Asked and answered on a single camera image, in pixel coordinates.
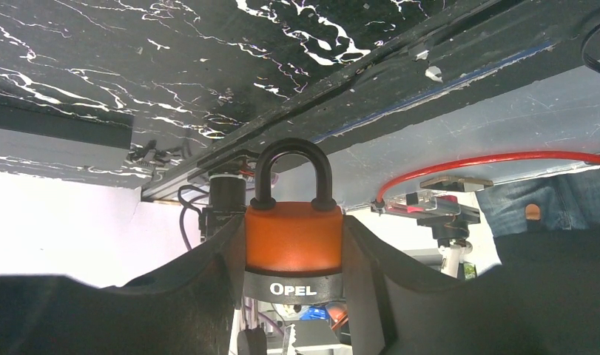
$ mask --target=white label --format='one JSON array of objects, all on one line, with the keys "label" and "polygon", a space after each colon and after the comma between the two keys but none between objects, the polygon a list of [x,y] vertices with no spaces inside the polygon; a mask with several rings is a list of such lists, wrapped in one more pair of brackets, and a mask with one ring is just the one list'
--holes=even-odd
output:
[{"label": "white label", "polygon": [[269,290],[276,296],[280,296],[284,292],[284,286],[279,283],[272,283],[272,285],[269,286]]},{"label": "white label", "polygon": [[272,283],[269,290],[276,296],[282,294],[285,296],[314,296],[317,294],[317,292],[311,291],[311,286],[284,286],[281,283]]}]

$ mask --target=orange part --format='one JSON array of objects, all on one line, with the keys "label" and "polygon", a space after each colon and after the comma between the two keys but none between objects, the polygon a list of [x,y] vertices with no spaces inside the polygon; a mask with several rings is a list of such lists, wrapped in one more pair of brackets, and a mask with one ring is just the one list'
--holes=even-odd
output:
[{"label": "orange part", "polygon": [[343,214],[308,202],[278,202],[245,213],[246,264],[260,271],[324,273],[341,269]]},{"label": "orange part", "polygon": [[334,322],[339,322],[343,317],[347,317],[348,315],[348,306],[345,303],[329,303],[326,305],[326,310]]},{"label": "orange part", "polygon": [[348,322],[349,318],[348,315],[346,314],[339,322],[336,322],[332,325],[332,330],[336,331],[337,329],[343,327],[344,324],[346,324]]}]

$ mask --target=gray panel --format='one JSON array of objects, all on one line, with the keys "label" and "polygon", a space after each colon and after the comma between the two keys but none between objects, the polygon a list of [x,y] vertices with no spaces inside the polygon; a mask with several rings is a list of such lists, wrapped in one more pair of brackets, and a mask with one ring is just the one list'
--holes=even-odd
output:
[{"label": "gray panel", "polygon": [[[322,319],[301,320],[290,322],[295,324],[295,344],[296,351],[302,354],[329,354],[327,349],[337,349],[341,347],[339,339],[330,329],[328,321]],[[267,345],[268,354],[282,353],[282,339],[277,338],[269,341]]]},{"label": "gray panel", "polygon": [[[387,115],[407,118],[406,111]],[[352,207],[373,200],[381,185],[406,172],[463,158],[528,150],[600,152],[599,74],[576,68],[333,153],[329,155],[333,197],[342,206]],[[501,183],[582,165],[531,160],[472,166],[451,174]],[[403,183],[386,196],[416,191],[421,181],[436,176]],[[278,200],[311,200],[312,167],[304,164],[284,172],[273,191]]]},{"label": "gray panel", "polygon": [[80,166],[80,169],[84,166],[119,169],[128,153],[129,147],[102,146],[0,129],[0,157]]}]

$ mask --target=black marble surface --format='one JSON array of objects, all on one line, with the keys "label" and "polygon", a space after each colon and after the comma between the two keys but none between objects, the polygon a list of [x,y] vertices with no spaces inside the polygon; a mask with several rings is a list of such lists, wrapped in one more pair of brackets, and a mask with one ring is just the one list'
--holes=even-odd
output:
[{"label": "black marble surface", "polygon": [[0,170],[140,186],[145,147],[169,169],[453,3],[0,1],[0,104],[133,122],[122,169],[0,156]]}]

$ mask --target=blue object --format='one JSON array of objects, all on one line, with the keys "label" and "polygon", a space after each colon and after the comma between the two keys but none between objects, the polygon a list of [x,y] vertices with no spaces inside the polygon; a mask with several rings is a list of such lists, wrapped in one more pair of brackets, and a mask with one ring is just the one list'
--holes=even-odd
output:
[{"label": "blue object", "polygon": [[300,320],[328,320],[330,316],[325,307],[309,307]]}]

